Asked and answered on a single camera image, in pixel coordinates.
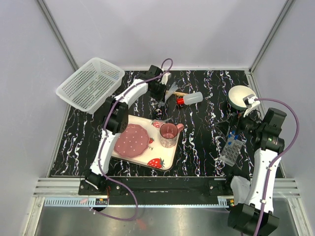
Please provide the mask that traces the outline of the wooden bristle brush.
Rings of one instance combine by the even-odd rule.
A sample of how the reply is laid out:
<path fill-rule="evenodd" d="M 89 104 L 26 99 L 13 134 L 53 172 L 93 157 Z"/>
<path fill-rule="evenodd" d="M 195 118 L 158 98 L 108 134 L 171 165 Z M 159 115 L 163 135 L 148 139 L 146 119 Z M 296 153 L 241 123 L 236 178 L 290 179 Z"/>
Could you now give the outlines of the wooden bristle brush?
<path fill-rule="evenodd" d="M 183 93 L 183 92 L 178 92 L 178 91 L 166 91 L 166 94 L 170 94 L 170 95 L 175 95 L 175 96 L 179 96 L 179 97 L 183 97 L 185 95 L 187 95 L 187 93 Z"/>

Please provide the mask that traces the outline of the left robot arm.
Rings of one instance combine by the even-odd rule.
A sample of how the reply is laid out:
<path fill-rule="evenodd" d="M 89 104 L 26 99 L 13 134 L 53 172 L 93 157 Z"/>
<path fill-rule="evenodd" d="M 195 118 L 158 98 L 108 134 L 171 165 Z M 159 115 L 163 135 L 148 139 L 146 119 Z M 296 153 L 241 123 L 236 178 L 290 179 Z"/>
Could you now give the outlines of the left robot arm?
<path fill-rule="evenodd" d="M 93 163 L 84 173 L 84 181 L 93 193 L 100 195 L 106 190 L 106 174 L 116 141 L 128 125 L 129 107 L 142 95 L 149 92 L 156 100 L 165 100 L 169 70 L 151 65 L 146 73 L 140 73 L 132 84 L 116 97 L 105 100 L 101 139 Z"/>

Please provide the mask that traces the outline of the clear plastic funnel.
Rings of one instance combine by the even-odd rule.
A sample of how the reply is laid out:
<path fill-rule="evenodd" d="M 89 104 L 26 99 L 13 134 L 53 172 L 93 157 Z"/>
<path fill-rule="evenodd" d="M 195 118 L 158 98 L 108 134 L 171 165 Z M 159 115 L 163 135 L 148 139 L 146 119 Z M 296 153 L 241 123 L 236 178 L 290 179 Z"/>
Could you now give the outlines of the clear plastic funnel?
<path fill-rule="evenodd" d="M 168 118 L 168 119 L 165 119 L 165 120 L 157 120 L 157 119 L 155 119 L 155 120 L 152 121 L 151 125 L 153 127 L 155 127 L 155 128 L 160 129 L 162 125 L 168 123 L 170 120 L 171 120 L 171 118 Z"/>

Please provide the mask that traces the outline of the bundle of clear pipettes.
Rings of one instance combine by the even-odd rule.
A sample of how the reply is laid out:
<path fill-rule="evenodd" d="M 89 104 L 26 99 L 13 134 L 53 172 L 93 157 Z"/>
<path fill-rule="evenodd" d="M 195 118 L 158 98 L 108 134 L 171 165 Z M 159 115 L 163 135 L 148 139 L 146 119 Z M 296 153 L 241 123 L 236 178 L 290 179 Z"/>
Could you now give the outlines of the bundle of clear pipettes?
<path fill-rule="evenodd" d="M 173 95 L 177 90 L 178 90 L 178 85 L 174 82 L 171 87 L 169 88 L 169 90 L 166 91 L 165 93 L 165 97 L 164 97 L 164 101 L 159 102 L 158 107 L 162 107 L 165 105 L 166 101 L 168 100 L 168 98 Z"/>

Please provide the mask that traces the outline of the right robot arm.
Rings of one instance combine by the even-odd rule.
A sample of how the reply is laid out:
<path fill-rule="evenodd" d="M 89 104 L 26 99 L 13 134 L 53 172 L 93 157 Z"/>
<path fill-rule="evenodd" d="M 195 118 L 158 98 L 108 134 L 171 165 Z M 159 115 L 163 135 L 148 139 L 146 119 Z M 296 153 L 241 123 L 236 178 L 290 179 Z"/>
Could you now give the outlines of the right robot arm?
<path fill-rule="evenodd" d="M 285 118 L 285 112 L 270 108 L 263 119 L 232 113 L 228 120 L 221 122 L 227 130 L 219 160 L 226 165 L 235 165 L 244 145 L 238 138 L 239 133 L 245 132 L 253 138 L 253 176 L 232 171 L 223 183 L 224 191 L 234 195 L 228 226 L 241 235 L 268 236 L 279 225 L 279 218 L 274 216 L 273 189 L 280 162 L 278 155 L 284 150 L 284 139 L 279 135 Z"/>

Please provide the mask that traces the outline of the white squeeze bottle red cap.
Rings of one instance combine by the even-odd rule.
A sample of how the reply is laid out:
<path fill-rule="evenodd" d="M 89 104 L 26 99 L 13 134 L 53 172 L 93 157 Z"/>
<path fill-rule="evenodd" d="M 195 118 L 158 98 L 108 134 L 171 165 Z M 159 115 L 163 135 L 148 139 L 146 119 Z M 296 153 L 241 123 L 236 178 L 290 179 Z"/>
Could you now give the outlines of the white squeeze bottle red cap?
<path fill-rule="evenodd" d="M 201 92 L 195 92 L 191 94 L 184 95 L 181 98 L 178 98 L 176 103 L 178 105 L 191 105 L 195 103 L 199 103 L 203 100 L 203 95 Z"/>

